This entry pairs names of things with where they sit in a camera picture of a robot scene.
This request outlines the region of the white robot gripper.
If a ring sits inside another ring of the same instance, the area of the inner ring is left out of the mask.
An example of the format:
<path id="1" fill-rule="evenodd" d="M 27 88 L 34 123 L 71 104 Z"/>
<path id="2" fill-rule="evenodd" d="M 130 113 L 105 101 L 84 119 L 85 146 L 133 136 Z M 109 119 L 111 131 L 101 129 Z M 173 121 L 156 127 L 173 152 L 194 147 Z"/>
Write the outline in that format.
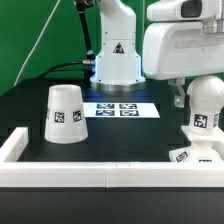
<path id="1" fill-rule="evenodd" d="M 224 72 L 224 34 L 203 33 L 201 22 L 151 24 L 144 35 L 142 65 L 147 77 L 170 79 L 174 105 L 184 108 L 189 103 L 185 77 Z"/>

